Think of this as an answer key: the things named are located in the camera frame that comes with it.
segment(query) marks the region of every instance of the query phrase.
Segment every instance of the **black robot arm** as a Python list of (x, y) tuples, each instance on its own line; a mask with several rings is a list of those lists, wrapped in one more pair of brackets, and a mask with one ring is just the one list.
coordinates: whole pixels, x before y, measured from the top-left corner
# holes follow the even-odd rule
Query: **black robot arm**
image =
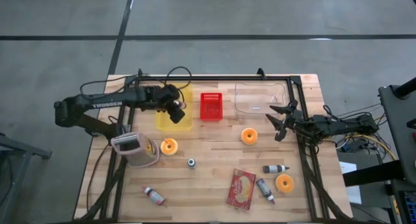
[(140, 108), (142, 111), (167, 111), (170, 119), (178, 123), (185, 116), (180, 108), (179, 98), (179, 90), (171, 84), (163, 87), (136, 86), (126, 88), (122, 92), (107, 94), (79, 94), (55, 102), (55, 123), (61, 127), (79, 126), (90, 134), (98, 132), (107, 139), (111, 139), (118, 135), (117, 124), (108, 124), (88, 116), (85, 114), (87, 110), (126, 105)]
[(282, 141), (286, 135), (286, 128), (305, 138), (306, 143), (316, 145), (329, 136), (338, 134), (348, 134), (358, 132), (360, 134), (373, 134), (377, 132), (378, 127), (370, 114), (362, 114), (353, 118), (339, 119), (335, 116), (314, 115), (304, 120), (303, 113), (296, 109), (298, 102), (293, 101), (288, 106), (270, 106), (271, 109), (279, 114), (286, 114), (284, 120), (267, 114), (267, 118), (273, 124), (274, 128), (279, 131), (275, 137), (276, 141)]

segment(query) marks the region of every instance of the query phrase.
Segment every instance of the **clear plastic bin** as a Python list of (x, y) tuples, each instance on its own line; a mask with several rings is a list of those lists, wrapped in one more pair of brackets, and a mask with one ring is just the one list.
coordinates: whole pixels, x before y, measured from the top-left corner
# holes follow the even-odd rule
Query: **clear plastic bin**
[(269, 106), (285, 106), (289, 102), (286, 85), (246, 84), (235, 85), (234, 104), (237, 114), (275, 114)]
[[(174, 84), (176, 87), (182, 87), (185, 83)], [(167, 112), (156, 113), (156, 127), (161, 131), (189, 131), (192, 128), (192, 85), (181, 89), (187, 107), (183, 109), (185, 116), (179, 123), (173, 123)]]

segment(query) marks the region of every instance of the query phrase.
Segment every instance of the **orange tape roll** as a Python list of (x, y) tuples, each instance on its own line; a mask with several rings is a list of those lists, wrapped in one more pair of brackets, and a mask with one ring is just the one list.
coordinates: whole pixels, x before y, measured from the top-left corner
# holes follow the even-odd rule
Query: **orange tape roll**
[(161, 144), (161, 151), (164, 155), (174, 155), (177, 152), (177, 142), (172, 138), (164, 139)]
[(252, 128), (242, 130), (241, 141), (246, 145), (255, 144), (257, 142), (257, 131)]
[(279, 192), (283, 193), (291, 193), (294, 188), (294, 182), (292, 177), (287, 174), (281, 174), (276, 178), (276, 187), (278, 188)]

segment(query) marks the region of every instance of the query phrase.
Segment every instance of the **red cardboard box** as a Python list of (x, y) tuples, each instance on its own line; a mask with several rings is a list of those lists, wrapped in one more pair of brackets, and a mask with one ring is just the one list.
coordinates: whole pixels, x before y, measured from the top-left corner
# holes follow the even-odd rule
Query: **red cardboard box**
[(227, 204), (249, 210), (252, 203), (254, 182), (255, 174), (234, 169)]

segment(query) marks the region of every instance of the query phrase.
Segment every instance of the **wooden table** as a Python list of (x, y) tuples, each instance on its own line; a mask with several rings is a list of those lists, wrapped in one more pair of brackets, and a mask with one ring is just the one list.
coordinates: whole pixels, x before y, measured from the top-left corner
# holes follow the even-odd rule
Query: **wooden table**
[[(109, 76), (109, 79), (120, 77)], [(324, 100), (317, 75), (301, 75), (305, 100), (309, 115), (325, 114)], [(140, 131), (148, 138), (161, 143), (164, 138), (175, 138), (179, 151), (174, 156), (162, 155), (154, 166), (142, 169), (128, 168), (125, 172), (123, 195), (120, 205), (119, 221), (310, 221), (298, 145), (294, 133), (287, 133), (282, 142), (275, 142), (275, 131), (264, 115), (242, 114), (235, 110), (235, 84), (239, 94), (258, 98), (270, 96), (267, 89), (253, 86), (244, 89), (245, 84), (276, 84), (279, 81), (241, 82), (241, 81), (194, 81), (192, 82), (193, 111), (192, 130), (187, 132), (162, 132), (155, 126), (155, 112), (136, 110), (133, 131)], [(123, 84), (123, 80), (107, 83), (105, 92), (112, 92)], [(276, 93), (278, 102), (287, 104), (286, 84)], [(200, 120), (200, 94), (202, 92), (221, 92), (223, 95), (224, 118), (220, 122)], [(117, 116), (118, 108), (101, 109), (98, 118), (108, 122), (107, 116)], [(240, 141), (241, 130), (253, 127), (259, 133), (255, 145), (244, 145)], [(92, 169), (99, 154), (106, 146), (104, 137), (94, 138), (86, 171), (75, 211), (75, 218), (86, 212), (86, 188)], [(110, 150), (104, 154), (92, 182), (90, 205), (98, 198), (107, 175)], [(187, 159), (194, 158), (197, 168), (187, 168)], [(320, 145), (318, 161), (324, 187), (345, 214), (352, 216), (339, 161), (333, 143)], [(276, 174), (264, 174), (262, 166), (285, 164), (290, 167), (287, 174), (295, 181), (292, 193), (284, 194), (274, 186)], [(262, 196), (258, 187), (254, 188), (251, 209), (236, 210), (226, 204), (233, 169), (238, 168), (255, 173), (264, 178), (272, 190), (276, 205), (271, 205)], [(164, 206), (156, 206), (143, 193), (141, 186), (150, 186), (166, 198)], [(319, 199), (314, 190), (317, 214), (320, 214)], [(112, 208), (114, 196), (110, 198)]]

